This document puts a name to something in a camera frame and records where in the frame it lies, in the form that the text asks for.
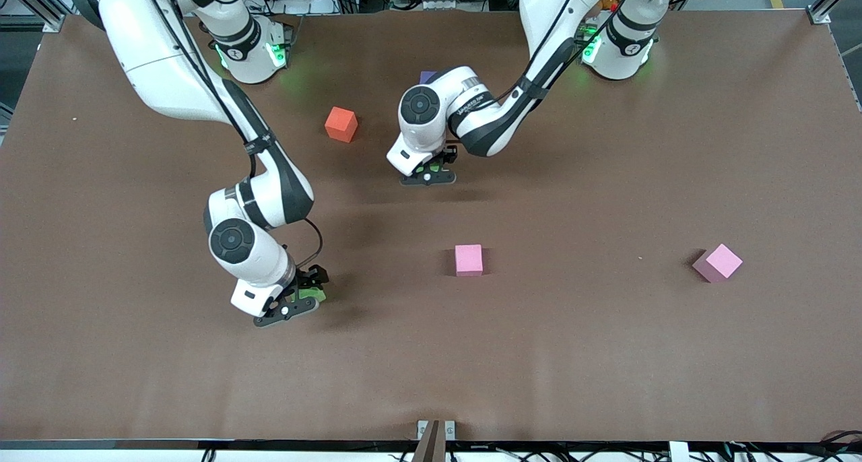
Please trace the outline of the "orange foam block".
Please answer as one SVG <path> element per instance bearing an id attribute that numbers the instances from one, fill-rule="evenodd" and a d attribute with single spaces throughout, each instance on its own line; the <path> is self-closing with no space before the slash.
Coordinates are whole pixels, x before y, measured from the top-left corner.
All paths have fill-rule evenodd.
<path id="1" fill-rule="evenodd" d="M 358 128 L 358 118 L 354 111 L 333 106 L 325 121 L 325 130 L 330 139 L 351 143 Z"/>

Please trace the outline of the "brown table cover sheet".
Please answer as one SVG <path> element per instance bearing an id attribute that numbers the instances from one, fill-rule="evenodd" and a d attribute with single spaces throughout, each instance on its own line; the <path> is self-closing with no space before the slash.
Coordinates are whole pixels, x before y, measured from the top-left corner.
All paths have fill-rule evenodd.
<path id="1" fill-rule="evenodd" d="M 210 256 L 234 130 L 141 103 L 101 30 L 43 36 L 0 146 L 0 438 L 819 441 L 862 430 L 862 113 L 827 26 L 666 16 L 649 62 L 572 67 L 492 158 L 404 188 L 422 70 L 507 88 L 511 13 L 302 21 L 246 91 L 312 183 L 327 300 L 256 328 Z M 333 106 L 353 142 L 327 136 Z M 484 274 L 457 277 L 480 244 Z M 708 283 L 693 262 L 743 263 Z"/>

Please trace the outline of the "pale pink foam block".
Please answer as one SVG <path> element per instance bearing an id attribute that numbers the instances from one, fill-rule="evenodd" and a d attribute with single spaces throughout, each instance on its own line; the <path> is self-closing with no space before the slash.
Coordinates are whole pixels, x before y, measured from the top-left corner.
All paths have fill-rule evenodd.
<path id="1" fill-rule="evenodd" d="M 726 244 L 718 244 L 695 260 L 692 268 L 708 283 L 723 283 L 735 274 L 742 263 L 741 257 L 731 251 Z"/>

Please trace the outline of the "small metal bracket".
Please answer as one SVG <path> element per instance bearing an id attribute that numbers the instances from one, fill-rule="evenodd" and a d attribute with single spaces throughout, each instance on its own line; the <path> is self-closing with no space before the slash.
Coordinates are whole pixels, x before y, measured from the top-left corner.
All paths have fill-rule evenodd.
<path id="1" fill-rule="evenodd" d="M 418 421 L 418 425 L 416 425 L 416 440 L 423 437 L 425 431 L 428 428 L 431 428 L 433 422 L 437 422 L 439 432 L 443 432 L 444 439 L 446 441 L 454 441 L 457 439 L 457 425 L 455 421 L 428 421 L 428 420 L 420 420 Z"/>

